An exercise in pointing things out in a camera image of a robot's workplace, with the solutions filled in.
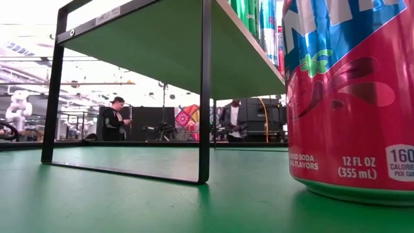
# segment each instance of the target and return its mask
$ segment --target shelf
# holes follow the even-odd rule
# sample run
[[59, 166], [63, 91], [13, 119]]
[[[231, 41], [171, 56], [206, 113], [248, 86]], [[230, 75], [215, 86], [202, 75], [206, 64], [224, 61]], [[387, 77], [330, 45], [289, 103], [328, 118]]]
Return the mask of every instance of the shelf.
[[[200, 92], [201, 0], [130, 1], [60, 34], [57, 43]], [[215, 100], [285, 93], [280, 73], [227, 0], [212, 5], [211, 72]]]

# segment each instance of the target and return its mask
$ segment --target red soda can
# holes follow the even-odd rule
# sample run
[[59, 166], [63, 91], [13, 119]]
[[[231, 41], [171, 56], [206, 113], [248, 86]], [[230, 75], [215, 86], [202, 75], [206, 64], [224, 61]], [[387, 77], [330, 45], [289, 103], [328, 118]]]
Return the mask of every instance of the red soda can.
[[414, 205], [414, 0], [285, 0], [282, 24], [293, 178]]

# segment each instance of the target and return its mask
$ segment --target label sticker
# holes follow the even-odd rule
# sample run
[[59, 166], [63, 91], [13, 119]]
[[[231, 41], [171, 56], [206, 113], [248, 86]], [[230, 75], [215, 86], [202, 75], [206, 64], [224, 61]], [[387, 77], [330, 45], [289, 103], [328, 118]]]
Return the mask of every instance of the label sticker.
[[386, 152], [389, 178], [414, 182], [414, 146], [393, 145], [387, 147]]
[[121, 14], [121, 7], [118, 6], [114, 9], [102, 14], [101, 16], [97, 17], [95, 25], [98, 26], [99, 24], [105, 23], [106, 21], [109, 21], [110, 19], [113, 19], [116, 16], [119, 16], [120, 14]]

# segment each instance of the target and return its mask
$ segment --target person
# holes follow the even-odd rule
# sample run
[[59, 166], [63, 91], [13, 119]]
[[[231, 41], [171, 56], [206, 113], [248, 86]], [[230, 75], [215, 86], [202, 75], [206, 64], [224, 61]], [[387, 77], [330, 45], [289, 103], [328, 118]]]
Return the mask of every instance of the person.
[[219, 122], [222, 126], [228, 128], [230, 133], [227, 135], [229, 142], [242, 142], [245, 137], [244, 129], [240, 122], [240, 100], [234, 99], [232, 102], [223, 107]]
[[126, 139], [124, 127], [131, 124], [131, 120], [123, 120], [119, 113], [124, 108], [125, 100], [117, 96], [111, 103], [112, 106], [102, 113], [102, 138], [107, 142], [123, 141]]

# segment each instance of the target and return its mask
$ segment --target orange cable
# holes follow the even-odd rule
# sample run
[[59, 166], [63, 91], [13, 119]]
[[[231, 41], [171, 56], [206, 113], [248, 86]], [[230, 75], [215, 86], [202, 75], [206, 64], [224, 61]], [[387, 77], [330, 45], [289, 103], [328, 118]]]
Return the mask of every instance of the orange cable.
[[265, 118], [266, 118], [266, 143], [269, 143], [269, 122], [267, 120], [267, 110], [266, 105], [263, 103], [262, 99], [259, 98], [261, 105], [263, 105], [263, 109], [265, 110]]

